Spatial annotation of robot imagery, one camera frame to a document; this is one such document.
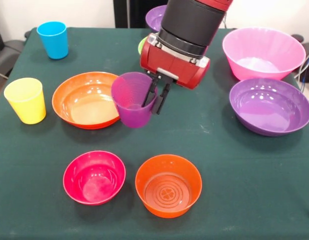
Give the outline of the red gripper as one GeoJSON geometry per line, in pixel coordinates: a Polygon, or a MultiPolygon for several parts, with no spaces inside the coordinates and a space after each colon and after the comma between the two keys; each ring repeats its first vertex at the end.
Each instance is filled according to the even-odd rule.
{"type": "MultiPolygon", "coordinates": [[[[175,80],[179,86],[191,90],[200,84],[210,67],[210,63],[210,59],[206,56],[191,58],[170,49],[159,41],[159,37],[155,33],[150,33],[147,36],[140,53],[140,66],[143,69],[155,75],[168,76],[175,80]]],[[[173,80],[165,81],[161,94],[156,97],[152,106],[152,114],[160,114],[173,80]]],[[[157,76],[151,78],[151,84],[141,105],[142,107],[149,105],[155,98],[158,81],[157,76]]]]}

